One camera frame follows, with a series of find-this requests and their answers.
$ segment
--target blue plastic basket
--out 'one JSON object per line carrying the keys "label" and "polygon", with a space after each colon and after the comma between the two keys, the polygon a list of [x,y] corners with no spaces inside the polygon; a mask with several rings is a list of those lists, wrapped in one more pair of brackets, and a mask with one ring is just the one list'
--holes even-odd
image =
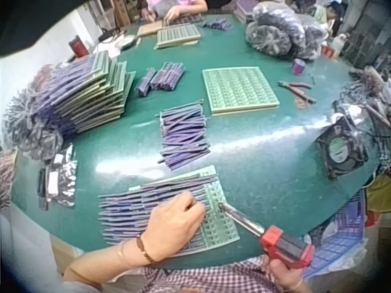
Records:
{"label": "blue plastic basket", "polygon": [[305,279],[328,267],[363,239],[365,191],[358,191],[332,218],[338,222],[338,232],[315,249],[311,266],[304,271]]}

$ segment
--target hand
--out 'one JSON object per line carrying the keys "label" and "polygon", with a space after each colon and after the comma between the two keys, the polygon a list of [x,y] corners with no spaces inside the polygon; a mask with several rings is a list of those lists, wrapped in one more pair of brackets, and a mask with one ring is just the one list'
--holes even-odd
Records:
{"label": "hand", "polygon": [[181,6],[180,5],[173,6],[165,15],[164,20],[176,20],[180,14],[181,14]]}
{"label": "hand", "polygon": [[141,16],[143,19],[151,21],[152,23],[156,20],[156,14],[152,11],[149,11],[147,8],[141,9]]}
{"label": "hand", "polygon": [[282,261],[279,259],[270,260],[267,255],[264,256],[261,270],[266,273],[272,273],[277,282],[285,290],[297,288],[298,284],[302,281],[303,269],[288,269]]}
{"label": "hand", "polygon": [[205,216],[205,206],[185,191],[152,209],[141,236],[145,251],[154,261],[172,256],[184,247]]}

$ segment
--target red-handled pliers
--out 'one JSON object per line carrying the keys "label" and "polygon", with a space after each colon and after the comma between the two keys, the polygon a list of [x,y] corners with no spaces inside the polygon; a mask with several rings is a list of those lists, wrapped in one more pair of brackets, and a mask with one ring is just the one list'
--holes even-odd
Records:
{"label": "red-handled pliers", "polygon": [[305,92],[303,92],[301,89],[298,89],[298,87],[303,87],[306,89],[312,89],[312,86],[309,84],[306,84],[305,82],[285,82],[285,81],[279,81],[279,86],[284,87],[288,90],[290,90],[292,93],[294,93],[296,96],[298,96],[300,99],[303,99],[304,101],[315,104],[316,100],[307,96]]}

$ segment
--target black fan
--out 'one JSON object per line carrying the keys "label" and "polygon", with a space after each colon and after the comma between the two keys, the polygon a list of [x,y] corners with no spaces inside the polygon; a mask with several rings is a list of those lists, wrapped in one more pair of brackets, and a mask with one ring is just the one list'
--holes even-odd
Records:
{"label": "black fan", "polygon": [[352,130],[349,121],[351,119],[345,116],[340,117],[316,139],[330,179],[347,174],[368,161],[361,138]]}

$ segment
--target green table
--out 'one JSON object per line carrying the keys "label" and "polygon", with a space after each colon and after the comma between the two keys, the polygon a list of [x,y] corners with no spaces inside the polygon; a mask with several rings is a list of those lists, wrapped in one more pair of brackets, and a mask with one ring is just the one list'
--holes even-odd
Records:
{"label": "green table", "polygon": [[[81,134],[75,139],[78,160],[76,204],[72,209],[50,204],[38,208],[36,194],[39,162],[19,156],[13,185],[13,201],[32,220],[75,247],[91,251],[106,246],[98,221],[98,194],[121,192],[128,187],[168,178],[208,165],[219,174],[230,204],[252,219],[268,226],[275,224],[299,236],[334,214],[369,178],[378,164],[378,153],[366,141],[369,161],[358,170],[330,181],[320,152],[314,143],[331,123],[332,102],[348,68],[323,57],[308,63],[305,74],[291,74],[291,62],[261,54],[247,45],[245,27],[228,16],[234,28],[228,32],[200,29],[197,45],[154,50],[156,36],[143,38],[119,60],[128,61],[128,71],[137,70],[136,83],[148,67],[160,68],[165,61],[183,62],[186,73],[174,92],[153,92],[137,98],[133,88],[120,120]],[[202,79],[206,68],[259,66],[274,89],[278,109],[211,116]],[[318,103],[298,110],[293,95],[277,81],[311,83],[310,92]],[[206,136],[211,154],[171,172],[158,165],[161,150],[159,111],[204,98]],[[367,117],[362,116],[366,125]],[[199,254],[170,259],[167,268],[206,267],[227,264],[261,252],[258,239],[238,227],[240,241]]]}

